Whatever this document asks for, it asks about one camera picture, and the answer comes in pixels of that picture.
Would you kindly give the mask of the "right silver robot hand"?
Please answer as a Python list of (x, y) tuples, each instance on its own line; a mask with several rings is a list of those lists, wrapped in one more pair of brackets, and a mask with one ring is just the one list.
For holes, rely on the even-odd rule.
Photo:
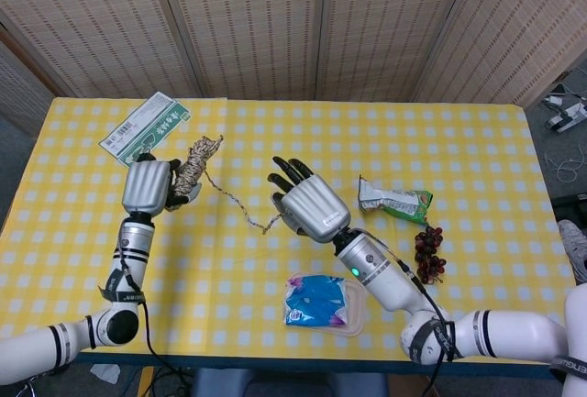
[(279, 189), (271, 201), (293, 232), (317, 243), (337, 242), (349, 232), (347, 205), (320, 175), (299, 159), (273, 156), (272, 161), (281, 173), (267, 177)]

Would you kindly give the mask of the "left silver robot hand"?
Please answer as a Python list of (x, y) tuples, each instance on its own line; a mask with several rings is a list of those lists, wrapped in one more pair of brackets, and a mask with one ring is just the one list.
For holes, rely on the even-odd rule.
[(180, 188), (178, 178), (182, 163), (178, 159), (157, 160), (143, 153), (128, 169), (122, 205), (130, 216), (151, 219), (164, 210), (178, 210), (199, 195), (202, 184)]

